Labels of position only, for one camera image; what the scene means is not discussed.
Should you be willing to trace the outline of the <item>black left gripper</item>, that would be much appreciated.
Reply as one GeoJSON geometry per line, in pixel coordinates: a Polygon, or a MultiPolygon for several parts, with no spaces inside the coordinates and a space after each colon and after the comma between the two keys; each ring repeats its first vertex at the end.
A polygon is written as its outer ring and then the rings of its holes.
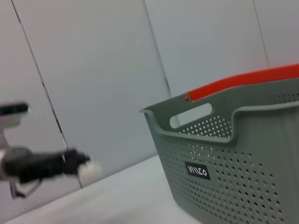
{"type": "Polygon", "coordinates": [[[20,183],[43,180],[59,175],[76,175],[78,163],[88,163],[90,156],[76,150],[66,150],[54,154],[32,154],[21,160],[20,183]]]}

